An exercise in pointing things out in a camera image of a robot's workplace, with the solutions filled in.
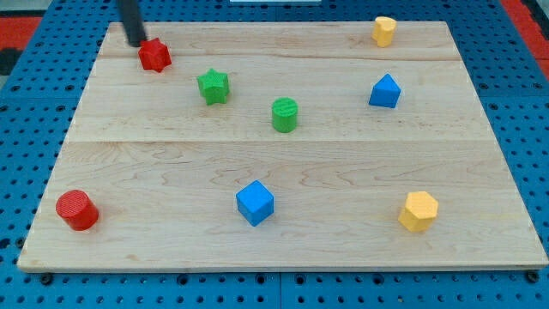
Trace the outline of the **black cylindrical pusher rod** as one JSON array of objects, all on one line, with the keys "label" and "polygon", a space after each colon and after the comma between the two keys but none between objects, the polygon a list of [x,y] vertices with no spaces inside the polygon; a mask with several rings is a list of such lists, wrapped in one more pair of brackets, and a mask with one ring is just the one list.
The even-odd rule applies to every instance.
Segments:
[{"label": "black cylindrical pusher rod", "polygon": [[128,44],[140,47],[147,39],[140,6],[137,0],[117,0],[118,11],[123,23]]}]

